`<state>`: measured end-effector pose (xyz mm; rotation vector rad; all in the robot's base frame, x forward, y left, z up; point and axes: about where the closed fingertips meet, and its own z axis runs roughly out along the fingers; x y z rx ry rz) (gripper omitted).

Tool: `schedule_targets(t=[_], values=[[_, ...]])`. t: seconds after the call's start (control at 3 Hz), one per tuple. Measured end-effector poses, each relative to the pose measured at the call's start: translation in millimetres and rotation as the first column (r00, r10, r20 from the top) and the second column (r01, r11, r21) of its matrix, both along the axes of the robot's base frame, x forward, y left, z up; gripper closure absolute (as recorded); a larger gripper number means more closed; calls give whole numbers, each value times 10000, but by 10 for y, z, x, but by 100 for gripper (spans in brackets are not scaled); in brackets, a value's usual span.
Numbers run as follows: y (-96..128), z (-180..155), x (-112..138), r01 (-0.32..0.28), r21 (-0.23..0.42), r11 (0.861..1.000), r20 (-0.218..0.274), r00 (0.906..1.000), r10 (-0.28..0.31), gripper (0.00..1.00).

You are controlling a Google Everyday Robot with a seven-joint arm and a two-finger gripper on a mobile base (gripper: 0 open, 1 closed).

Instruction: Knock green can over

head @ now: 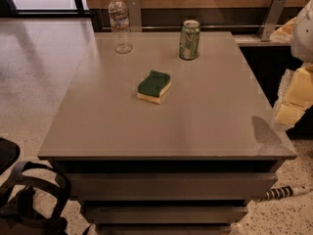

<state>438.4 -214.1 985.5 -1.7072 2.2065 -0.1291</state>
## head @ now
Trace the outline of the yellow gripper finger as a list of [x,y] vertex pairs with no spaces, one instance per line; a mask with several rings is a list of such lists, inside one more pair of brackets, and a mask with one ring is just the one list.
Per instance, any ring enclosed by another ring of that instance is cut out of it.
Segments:
[[292,18],[283,26],[276,29],[271,35],[270,40],[281,43],[289,43],[291,41],[291,33],[295,24],[296,18]]
[[273,124],[294,127],[313,106],[313,66],[286,70],[282,76],[278,100],[274,104]]

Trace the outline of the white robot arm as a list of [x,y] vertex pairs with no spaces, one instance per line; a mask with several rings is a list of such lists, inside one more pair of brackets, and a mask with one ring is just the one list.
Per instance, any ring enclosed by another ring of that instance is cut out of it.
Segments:
[[283,40],[290,36],[291,54],[302,62],[283,74],[273,108],[272,126],[286,131],[313,106],[313,0],[275,34]]

